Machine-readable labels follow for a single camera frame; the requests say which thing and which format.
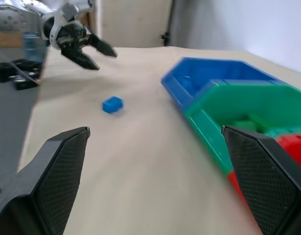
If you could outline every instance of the white wall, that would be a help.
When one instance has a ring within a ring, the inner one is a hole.
[[[301,72],[301,0],[176,0],[175,46],[247,50]]]

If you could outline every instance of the beige table surface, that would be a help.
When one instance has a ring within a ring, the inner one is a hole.
[[[160,84],[182,56],[247,61],[301,88],[301,74],[247,52],[118,48],[86,71],[51,50],[19,169],[50,137],[91,128],[65,235],[260,235],[249,212]],[[116,95],[124,111],[101,103]]]

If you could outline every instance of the blue block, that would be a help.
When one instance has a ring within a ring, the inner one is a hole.
[[[112,114],[123,108],[123,100],[118,97],[111,97],[102,103],[102,110],[106,113]]]
[[[179,109],[199,99],[211,80],[228,82],[282,82],[256,67],[236,60],[183,58],[161,81]]]

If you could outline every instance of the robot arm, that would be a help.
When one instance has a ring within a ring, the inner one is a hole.
[[[82,52],[83,47],[92,46],[106,56],[117,57],[117,54],[79,21],[93,4],[89,0],[66,0],[57,10],[37,0],[22,1],[21,7],[0,5],[0,31],[34,32],[81,67],[99,70],[99,66]]]

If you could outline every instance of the door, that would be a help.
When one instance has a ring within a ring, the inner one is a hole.
[[[114,47],[160,47],[171,0],[101,0],[101,36]]]

